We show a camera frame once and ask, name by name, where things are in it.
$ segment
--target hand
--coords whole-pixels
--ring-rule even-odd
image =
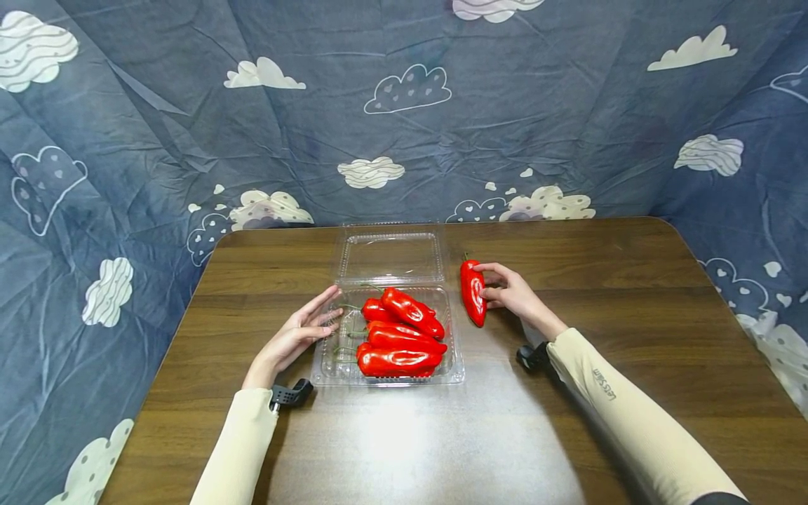
[[[339,317],[343,310],[320,313],[341,294],[337,286],[331,286],[292,314],[253,360],[244,378],[242,389],[270,389],[275,384],[278,373],[283,372],[312,343],[331,335],[339,327],[338,322],[331,326],[320,325]]]
[[[482,263],[474,270],[483,272],[486,284],[497,284],[482,290],[489,309],[505,307],[539,330],[550,342],[555,342],[567,325],[547,308],[527,282],[515,271],[499,263]]]

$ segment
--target wrist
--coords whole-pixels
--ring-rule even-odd
[[[564,321],[559,319],[558,316],[544,304],[541,304],[541,307],[533,311],[528,321],[550,342],[555,342],[555,339],[561,333],[569,329],[569,327],[564,324]]]
[[[272,389],[278,375],[277,366],[269,360],[255,360],[247,370],[242,389]]]

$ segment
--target white cloud print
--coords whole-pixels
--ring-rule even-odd
[[[446,87],[446,70],[436,66],[427,72],[420,63],[412,65],[401,77],[389,75],[376,84],[373,98],[364,105],[365,114],[389,114],[429,107],[452,98]]]
[[[70,466],[65,490],[45,505],[98,503],[134,425],[131,419],[124,419],[112,430],[109,440],[98,438],[87,444]]]
[[[280,67],[267,57],[260,57],[256,63],[241,61],[238,72],[227,73],[225,87],[241,88],[250,86],[266,86],[281,90],[304,90],[305,83],[285,76]]]
[[[82,311],[84,324],[112,328],[120,319],[120,307],[132,296],[132,265],[126,258],[101,262],[100,279],[87,288],[87,305]]]
[[[452,10],[464,21],[483,17],[489,23],[501,23],[517,11],[530,11],[545,0],[453,0]]]
[[[257,189],[242,193],[242,206],[230,211],[233,231],[240,229],[277,228],[288,223],[314,224],[311,214],[292,195],[275,191],[271,195]]]
[[[384,187],[388,181],[404,175],[404,167],[393,163],[393,160],[386,156],[371,162],[366,159],[355,159],[351,163],[340,163],[337,165],[337,171],[345,176],[348,186],[372,189]]]
[[[674,168],[688,166],[693,170],[715,170],[724,177],[735,175],[741,168],[743,142],[736,138],[719,141],[715,135],[702,135],[687,141],[679,149]]]
[[[808,419],[808,344],[787,324],[774,327],[755,342],[785,392]]]
[[[678,69],[683,66],[697,65],[705,61],[717,60],[734,56],[737,48],[724,44],[726,28],[719,24],[707,35],[704,40],[699,36],[692,36],[679,46],[678,49],[669,49],[659,61],[648,65],[648,71]]]
[[[595,209],[588,208],[586,195],[564,196],[558,186],[541,186],[530,197],[517,196],[507,204],[500,221],[539,221],[553,219],[590,219]]]
[[[33,14],[11,11],[0,23],[0,88],[19,93],[32,82],[51,82],[59,75],[59,64],[77,54],[72,33]]]

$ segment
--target clear plastic container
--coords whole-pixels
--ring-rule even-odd
[[[356,309],[345,308],[339,330],[320,341],[315,349],[311,381],[315,385],[407,386],[458,384],[465,379],[449,287],[446,282],[446,246],[443,226],[347,225],[335,247],[335,283],[343,296],[340,305],[361,307],[380,293],[372,286],[394,286],[436,312],[444,325],[448,346],[444,359],[431,377],[366,377],[356,364],[356,348],[365,341],[366,321]]]

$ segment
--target wooden table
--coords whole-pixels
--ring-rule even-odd
[[[470,251],[522,273],[753,503],[806,503],[808,423],[672,227],[630,218],[445,231],[450,269]],[[337,237],[320,228],[222,239],[102,503],[188,503],[254,354],[331,282]],[[516,363],[517,318],[496,311],[482,329],[465,319],[458,329],[463,385],[320,388],[282,410],[254,503],[633,502],[630,479],[565,391]],[[309,375],[311,356],[289,384]]]

